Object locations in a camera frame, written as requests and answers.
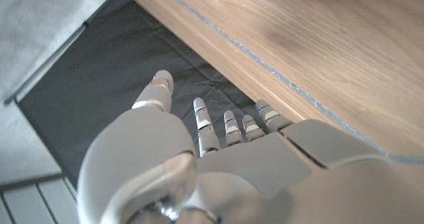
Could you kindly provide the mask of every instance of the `wood grain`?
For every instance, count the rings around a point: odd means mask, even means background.
[[[253,100],[337,125],[174,0],[136,0]],[[424,0],[183,0],[388,152],[424,155]]]

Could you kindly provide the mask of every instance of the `robot finger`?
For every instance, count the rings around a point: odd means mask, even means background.
[[[158,71],[152,81],[143,89],[137,100],[132,105],[133,109],[139,107],[157,107],[161,111],[170,112],[174,90],[174,80],[166,70]]]
[[[275,111],[264,100],[258,100],[256,102],[256,108],[262,120],[264,120],[264,122],[268,126],[270,133],[278,132],[279,130],[293,123],[292,121]]]
[[[265,132],[256,124],[256,121],[250,115],[245,115],[243,117],[243,127],[246,131],[248,142],[265,135]]]
[[[224,113],[224,122],[227,146],[243,142],[243,138],[233,112],[226,111]]]
[[[199,136],[200,157],[205,156],[208,152],[219,150],[218,137],[213,130],[211,118],[207,113],[205,102],[201,98],[194,99],[194,113],[197,123],[197,135]]]

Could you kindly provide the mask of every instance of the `wooden tabletop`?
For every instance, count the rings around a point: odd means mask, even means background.
[[[136,1],[253,100],[424,164],[424,0]]]

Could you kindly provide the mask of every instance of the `white robotic hand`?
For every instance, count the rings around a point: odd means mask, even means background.
[[[173,89],[159,71],[93,141],[78,180],[82,223],[424,223],[422,193],[378,150],[320,121],[293,123],[262,100],[268,130],[245,115],[242,132],[227,111],[220,149],[195,99],[196,159],[169,114]]]

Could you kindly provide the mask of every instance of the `dark gray fabric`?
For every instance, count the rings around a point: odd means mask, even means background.
[[[92,140],[161,69],[174,77],[171,113],[196,144],[196,97],[205,100],[221,146],[226,110],[240,126],[246,113],[259,121],[253,101],[132,0],[110,0],[19,107],[75,185]]]

